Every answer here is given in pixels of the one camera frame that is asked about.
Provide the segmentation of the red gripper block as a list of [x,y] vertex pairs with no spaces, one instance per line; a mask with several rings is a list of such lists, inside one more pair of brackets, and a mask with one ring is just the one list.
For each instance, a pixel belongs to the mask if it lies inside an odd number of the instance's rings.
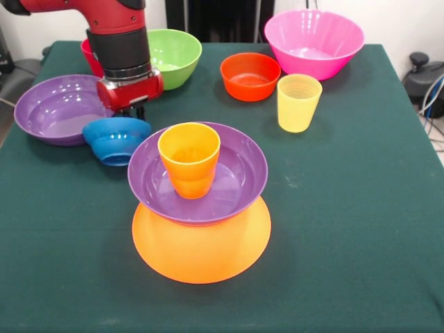
[[163,77],[158,68],[153,67],[148,76],[129,81],[110,81],[106,78],[96,83],[97,94],[102,104],[122,117],[131,117],[131,107],[136,107],[137,118],[145,120],[143,103],[159,97],[164,90]]

